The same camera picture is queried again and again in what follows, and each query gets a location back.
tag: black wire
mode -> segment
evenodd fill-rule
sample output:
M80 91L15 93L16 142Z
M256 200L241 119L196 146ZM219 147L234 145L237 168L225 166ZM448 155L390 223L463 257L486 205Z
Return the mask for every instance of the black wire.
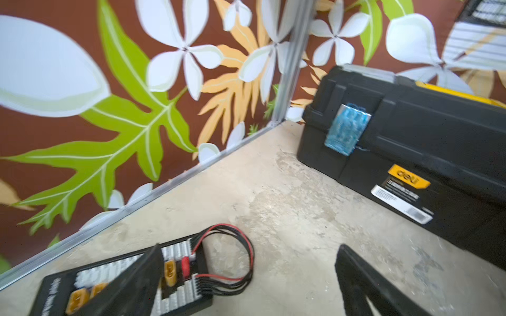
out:
M195 248L197 243L202 239L203 236L207 237L214 234L224 234L228 236L232 236L236 240L243 245L248 253L249 260L254 260L255 251L253 249L253 244L251 240L247 236L243 236L241 232L233 227L226 225L218 225L214 227L212 230L209 230L211 227L206 228L200 233L196 234L191 240L190 244L192 250ZM250 284L253 278L253 266L249 267L249 271L246 275L239 281L234 283L226 283L220 280L212 279L210 277L199 277L197 279L197 288L201 294L210 294L210 295L220 295L220 296L232 296L242 293L246 287Z

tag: yellow label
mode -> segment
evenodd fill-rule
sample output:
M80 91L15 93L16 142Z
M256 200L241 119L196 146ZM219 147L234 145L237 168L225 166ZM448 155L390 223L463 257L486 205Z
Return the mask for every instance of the yellow label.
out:
M425 189L431 185L429 181L398 165L393 165L388 173L416 189Z

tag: white label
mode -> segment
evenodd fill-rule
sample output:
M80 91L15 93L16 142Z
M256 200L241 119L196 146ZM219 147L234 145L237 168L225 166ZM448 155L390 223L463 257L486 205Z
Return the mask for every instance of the white label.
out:
M420 224L427 224L432 220L432 216L393 195L380 186L374 186L371 190L371 194Z

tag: floral wall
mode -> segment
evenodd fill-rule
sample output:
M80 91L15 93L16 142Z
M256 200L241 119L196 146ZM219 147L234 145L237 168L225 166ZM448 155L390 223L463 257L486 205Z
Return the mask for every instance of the floral wall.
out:
M0 273L272 115L297 0L0 8Z
M457 22L460 0L319 0L287 119L300 121L336 65L393 71L506 103L506 29Z

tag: yellow connector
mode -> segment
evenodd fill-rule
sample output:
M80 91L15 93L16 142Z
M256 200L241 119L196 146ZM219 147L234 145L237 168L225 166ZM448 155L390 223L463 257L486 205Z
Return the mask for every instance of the yellow connector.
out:
M78 311L84 304L88 302L90 299L90 294L87 289L79 289L70 295L70 299L68 300L67 310L65 311L67 315L73 314Z
M172 287L176 285L177 280L176 262L174 260L167 261L165 263L165 282Z
M107 286L108 283L99 283L92 288L92 293L90 295L90 299L94 298L98 293L102 292L102 290Z

